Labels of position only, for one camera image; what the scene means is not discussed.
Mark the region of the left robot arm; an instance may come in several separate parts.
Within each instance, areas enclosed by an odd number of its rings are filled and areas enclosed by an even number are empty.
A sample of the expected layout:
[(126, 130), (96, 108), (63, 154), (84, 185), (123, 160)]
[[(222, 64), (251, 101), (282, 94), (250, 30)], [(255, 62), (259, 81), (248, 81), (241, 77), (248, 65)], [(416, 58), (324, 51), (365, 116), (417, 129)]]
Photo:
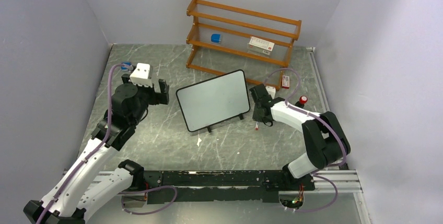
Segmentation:
[(169, 85), (163, 79), (158, 81), (159, 92), (148, 76), (124, 74), (122, 80), (109, 96), (111, 108), (73, 166), (41, 200), (30, 200), (24, 207), (31, 223), (86, 223), (119, 193), (129, 190), (138, 194), (147, 189), (144, 168), (131, 160), (122, 161), (108, 179), (90, 187), (104, 165), (134, 135), (149, 105), (169, 103)]

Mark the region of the whiteboard with black frame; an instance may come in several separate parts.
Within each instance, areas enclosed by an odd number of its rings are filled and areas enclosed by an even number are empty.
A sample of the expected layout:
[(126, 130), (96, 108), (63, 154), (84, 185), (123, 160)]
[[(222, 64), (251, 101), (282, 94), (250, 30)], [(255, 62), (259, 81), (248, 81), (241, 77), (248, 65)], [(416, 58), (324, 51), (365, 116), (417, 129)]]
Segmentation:
[(176, 97), (191, 133), (231, 118), (242, 119), (251, 109), (241, 69), (179, 88)]

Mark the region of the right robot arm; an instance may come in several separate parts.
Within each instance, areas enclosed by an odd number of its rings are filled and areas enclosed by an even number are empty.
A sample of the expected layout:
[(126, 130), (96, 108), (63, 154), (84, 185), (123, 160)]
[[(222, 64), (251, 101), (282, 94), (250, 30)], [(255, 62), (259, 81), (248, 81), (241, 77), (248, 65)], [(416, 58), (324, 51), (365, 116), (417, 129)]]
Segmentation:
[(289, 190), (302, 182), (302, 177), (345, 160), (350, 144), (336, 117), (330, 111), (315, 113), (290, 104), (281, 97), (272, 98), (264, 84), (249, 89), (253, 102), (253, 120), (267, 126), (284, 123), (303, 134), (305, 152), (284, 166), (282, 184)]

